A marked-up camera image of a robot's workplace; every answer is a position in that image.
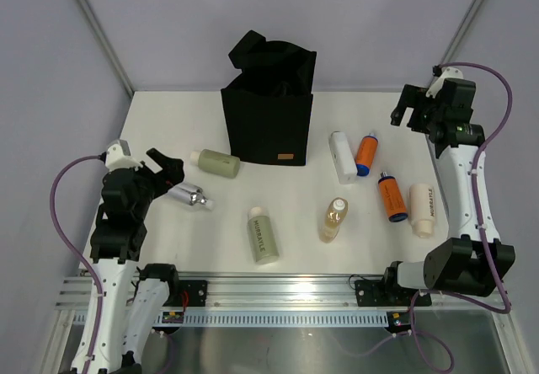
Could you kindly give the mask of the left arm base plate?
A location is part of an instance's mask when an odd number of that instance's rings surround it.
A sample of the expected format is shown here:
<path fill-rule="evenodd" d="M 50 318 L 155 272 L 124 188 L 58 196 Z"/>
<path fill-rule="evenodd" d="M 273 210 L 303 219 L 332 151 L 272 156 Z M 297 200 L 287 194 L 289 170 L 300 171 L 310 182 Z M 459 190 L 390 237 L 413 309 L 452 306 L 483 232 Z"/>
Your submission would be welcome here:
<path fill-rule="evenodd" d="M 169 287 L 165 307 L 204 307 L 207 298 L 207 280 L 180 280 Z"/>

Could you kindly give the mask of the clear amber liquid bottle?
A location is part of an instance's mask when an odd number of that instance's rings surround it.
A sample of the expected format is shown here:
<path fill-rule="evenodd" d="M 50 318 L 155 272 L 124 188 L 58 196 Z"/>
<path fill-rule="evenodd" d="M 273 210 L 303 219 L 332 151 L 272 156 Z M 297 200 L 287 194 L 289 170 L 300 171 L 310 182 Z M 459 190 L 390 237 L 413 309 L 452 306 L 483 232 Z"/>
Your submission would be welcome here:
<path fill-rule="evenodd" d="M 321 224 L 319 237 L 324 243 L 331 243 L 339 233 L 340 226 L 349 209 L 348 201 L 337 197 L 331 201 Z"/>

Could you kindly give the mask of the left aluminium frame post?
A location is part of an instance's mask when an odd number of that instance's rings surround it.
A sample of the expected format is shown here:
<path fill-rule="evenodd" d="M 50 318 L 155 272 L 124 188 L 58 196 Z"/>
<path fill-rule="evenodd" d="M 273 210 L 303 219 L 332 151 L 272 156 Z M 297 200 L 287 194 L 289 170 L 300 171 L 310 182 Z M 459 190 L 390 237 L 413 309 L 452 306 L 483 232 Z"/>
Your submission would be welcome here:
<path fill-rule="evenodd" d="M 106 36 L 104 29 L 99 22 L 98 17 L 96 16 L 92 5 L 89 0 L 74 0 L 76 3 L 85 23 L 88 25 L 96 43 L 98 44 L 100 50 L 104 54 L 109 66 L 112 69 L 112 72 L 118 79 L 121 87 L 127 94 L 127 96 L 132 99 L 135 93 L 135 88 L 131 82 L 129 76 L 127 75 L 126 70 L 120 62 L 119 57 L 117 56 L 114 47 L 109 42 L 108 37 Z"/>

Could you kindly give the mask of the silver metallic bottle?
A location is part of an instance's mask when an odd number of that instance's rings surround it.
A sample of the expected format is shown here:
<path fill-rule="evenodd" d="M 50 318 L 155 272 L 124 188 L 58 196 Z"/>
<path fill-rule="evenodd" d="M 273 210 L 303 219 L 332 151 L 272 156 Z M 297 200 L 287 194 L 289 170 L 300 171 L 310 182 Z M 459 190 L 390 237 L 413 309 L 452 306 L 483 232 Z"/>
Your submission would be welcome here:
<path fill-rule="evenodd" d="M 191 207 L 203 207 L 212 210 L 215 202 L 208 198 L 203 189 L 190 183 L 180 183 L 168 191 L 168 196 Z"/>

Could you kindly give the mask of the green Murrayle bottle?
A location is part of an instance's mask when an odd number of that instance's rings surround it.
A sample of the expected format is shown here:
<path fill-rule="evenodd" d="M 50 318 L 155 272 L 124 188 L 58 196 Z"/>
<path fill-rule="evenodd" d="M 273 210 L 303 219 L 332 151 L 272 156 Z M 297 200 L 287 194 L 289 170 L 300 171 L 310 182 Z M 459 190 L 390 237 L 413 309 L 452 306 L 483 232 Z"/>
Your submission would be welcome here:
<path fill-rule="evenodd" d="M 248 238 L 256 264 L 270 264 L 277 261 L 280 253 L 269 213 L 260 206 L 248 212 Z"/>

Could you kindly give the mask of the black canvas bag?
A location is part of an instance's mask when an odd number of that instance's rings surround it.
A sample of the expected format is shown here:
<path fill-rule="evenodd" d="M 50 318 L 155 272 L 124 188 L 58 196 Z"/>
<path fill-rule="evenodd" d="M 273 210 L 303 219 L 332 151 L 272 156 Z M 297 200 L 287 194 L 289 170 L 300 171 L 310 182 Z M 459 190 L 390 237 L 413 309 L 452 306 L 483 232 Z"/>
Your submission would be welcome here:
<path fill-rule="evenodd" d="M 250 30 L 228 56 L 241 72 L 221 90 L 231 154 L 246 163 L 304 166 L 317 53 Z"/>

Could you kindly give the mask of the cream Murrayle bottle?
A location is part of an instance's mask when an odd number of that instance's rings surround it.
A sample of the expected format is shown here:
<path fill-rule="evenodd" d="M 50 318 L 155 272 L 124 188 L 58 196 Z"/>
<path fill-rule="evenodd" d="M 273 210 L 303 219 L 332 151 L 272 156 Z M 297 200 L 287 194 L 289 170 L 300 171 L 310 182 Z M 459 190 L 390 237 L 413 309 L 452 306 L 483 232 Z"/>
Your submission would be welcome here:
<path fill-rule="evenodd" d="M 432 237 L 436 222 L 434 187 L 425 183 L 412 184 L 409 200 L 413 233 L 420 238 Z"/>

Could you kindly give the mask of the aluminium rail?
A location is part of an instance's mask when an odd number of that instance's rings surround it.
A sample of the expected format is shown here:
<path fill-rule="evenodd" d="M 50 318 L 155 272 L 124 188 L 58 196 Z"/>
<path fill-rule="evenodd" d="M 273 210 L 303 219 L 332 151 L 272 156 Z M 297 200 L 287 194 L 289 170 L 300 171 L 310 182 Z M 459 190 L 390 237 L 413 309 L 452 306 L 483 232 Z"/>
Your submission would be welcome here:
<path fill-rule="evenodd" d="M 215 311 L 333 311 L 333 310 L 380 310 L 405 312 L 408 307 L 358 307 L 354 291 L 348 284 L 348 276 L 267 276 L 267 275 L 223 275 L 207 277 L 185 277 L 188 280 L 205 280 L 207 286 L 205 308 Z M 128 281 L 128 297 L 136 297 L 135 305 L 149 302 L 157 295 L 157 290 L 142 289 L 134 292 Z M 86 310 L 91 296 L 93 281 L 89 277 L 68 277 L 64 279 L 55 309 Z M 416 310 L 486 310 L 471 302 L 466 302 L 439 293 L 431 295 L 430 307 L 416 307 Z"/>

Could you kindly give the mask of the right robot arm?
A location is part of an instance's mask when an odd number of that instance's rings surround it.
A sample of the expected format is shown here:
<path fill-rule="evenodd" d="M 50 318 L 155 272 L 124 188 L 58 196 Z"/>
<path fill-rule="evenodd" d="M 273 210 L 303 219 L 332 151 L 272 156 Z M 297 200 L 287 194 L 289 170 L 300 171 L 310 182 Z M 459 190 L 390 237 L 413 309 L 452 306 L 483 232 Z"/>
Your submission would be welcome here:
<path fill-rule="evenodd" d="M 406 109 L 408 128 L 428 136 L 435 147 L 438 184 L 446 202 L 448 238 L 422 262 L 393 262 L 382 282 L 392 304 L 413 290 L 487 297 L 515 262 L 492 221 L 484 179 L 484 130 L 473 124 L 476 85 L 459 77 L 440 77 L 431 88 L 403 87 L 391 123 L 399 126 Z"/>

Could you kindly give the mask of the aluminium frame post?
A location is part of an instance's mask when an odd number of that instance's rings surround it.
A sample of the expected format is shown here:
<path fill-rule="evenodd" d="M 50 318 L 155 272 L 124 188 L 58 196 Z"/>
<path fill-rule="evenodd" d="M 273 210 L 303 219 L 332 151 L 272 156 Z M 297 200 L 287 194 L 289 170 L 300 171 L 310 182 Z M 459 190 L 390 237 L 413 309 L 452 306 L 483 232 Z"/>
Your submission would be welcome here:
<path fill-rule="evenodd" d="M 447 46 L 443 56 L 440 59 L 440 63 L 447 63 L 454 61 L 462 48 L 462 45 L 467 39 L 467 36 L 472 30 L 473 25 L 478 19 L 484 4 L 488 0 L 472 0 L 467 8 L 467 11 L 462 17 L 456 32 L 451 37 L 451 41 Z"/>
<path fill-rule="evenodd" d="M 85 23 L 88 25 L 96 43 L 98 44 L 100 50 L 104 54 L 109 66 L 112 69 L 112 72 L 118 79 L 121 87 L 127 94 L 127 96 L 132 99 L 135 93 L 135 88 L 131 82 L 129 76 L 127 75 L 126 70 L 120 62 L 119 57 L 117 56 L 114 47 L 109 42 L 108 37 L 106 36 L 104 29 L 99 22 L 98 17 L 96 16 L 92 5 L 89 0 L 74 0 L 76 3 Z"/>

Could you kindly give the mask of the orange spray bottle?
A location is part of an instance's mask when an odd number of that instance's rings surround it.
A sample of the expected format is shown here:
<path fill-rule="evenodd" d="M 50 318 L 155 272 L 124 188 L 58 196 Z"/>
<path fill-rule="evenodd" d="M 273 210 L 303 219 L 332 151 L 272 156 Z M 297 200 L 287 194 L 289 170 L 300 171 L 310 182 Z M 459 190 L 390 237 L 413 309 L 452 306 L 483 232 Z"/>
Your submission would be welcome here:
<path fill-rule="evenodd" d="M 355 166 L 358 176 L 365 177 L 370 173 L 377 147 L 378 140 L 374 133 L 370 133 L 362 138 L 355 156 Z"/>
<path fill-rule="evenodd" d="M 381 172 L 378 179 L 378 188 L 388 221 L 402 222 L 406 220 L 408 218 L 407 207 L 395 177 L 386 172 Z"/>

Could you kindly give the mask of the right aluminium frame post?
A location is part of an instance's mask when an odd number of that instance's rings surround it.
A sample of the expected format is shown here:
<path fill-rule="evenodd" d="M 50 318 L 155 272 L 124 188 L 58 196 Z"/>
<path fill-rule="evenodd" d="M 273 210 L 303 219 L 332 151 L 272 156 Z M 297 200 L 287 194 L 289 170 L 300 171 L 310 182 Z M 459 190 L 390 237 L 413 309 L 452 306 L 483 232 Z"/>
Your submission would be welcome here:
<path fill-rule="evenodd" d="M 440 63 L 447 63 L 454 61 L 462 48 L 462 45 L 467 39 L 467 36 L 472 30 L 473 25 L 478 19 L 484 4 L 488 0 L 472 0 L 467 8 L 467 11 L 462 17 L 456 32 L 451 37 L 451 41 L 447 46 L 443 56 L 440 59 Z"/>

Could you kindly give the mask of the white rectangular bottle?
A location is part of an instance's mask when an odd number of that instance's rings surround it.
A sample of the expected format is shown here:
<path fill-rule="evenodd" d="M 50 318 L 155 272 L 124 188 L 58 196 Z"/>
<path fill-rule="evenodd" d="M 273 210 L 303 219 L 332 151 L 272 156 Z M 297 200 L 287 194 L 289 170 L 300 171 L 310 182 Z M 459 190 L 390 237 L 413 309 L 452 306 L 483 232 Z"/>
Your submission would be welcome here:
<path fill-rule="evenodd" d="M 353 184 L 357 169 L 347 136 L 342 131 L 334 131 L 329 136 L 328 144 L 339 183 Z"/>

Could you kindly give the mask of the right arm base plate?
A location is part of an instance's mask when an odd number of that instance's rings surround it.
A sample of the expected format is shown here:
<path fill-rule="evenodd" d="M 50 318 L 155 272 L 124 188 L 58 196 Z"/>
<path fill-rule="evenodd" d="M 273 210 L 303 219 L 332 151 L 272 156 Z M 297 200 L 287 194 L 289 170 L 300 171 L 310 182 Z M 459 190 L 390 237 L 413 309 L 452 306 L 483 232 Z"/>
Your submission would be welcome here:
<path fill-rule="evenodd" d="M 387 286 L 383 280 L 354 282 L 356 302 L 359 307 L 409 307 L 414 289 Z"/>

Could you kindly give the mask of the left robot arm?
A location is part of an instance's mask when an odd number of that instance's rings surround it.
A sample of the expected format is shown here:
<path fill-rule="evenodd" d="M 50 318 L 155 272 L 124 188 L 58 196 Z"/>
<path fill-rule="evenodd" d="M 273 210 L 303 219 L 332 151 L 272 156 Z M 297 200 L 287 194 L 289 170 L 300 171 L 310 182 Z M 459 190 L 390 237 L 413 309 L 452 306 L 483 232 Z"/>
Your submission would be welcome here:
<path fill-rule="evenodd" d="M 88 272 L 93 289 L 72 373 L 139 373 L 141 356 L 160 308 L 178 301 L 181 285 L 171 264 L 142 271 L 132 306 L 127 304 L 147 235 L 145 218 L 154 200 L 184 180 L 184 163 L 151 148 L 154 172 L 117 145 L 104 155 L 102 202 L 90 238 Z"/>

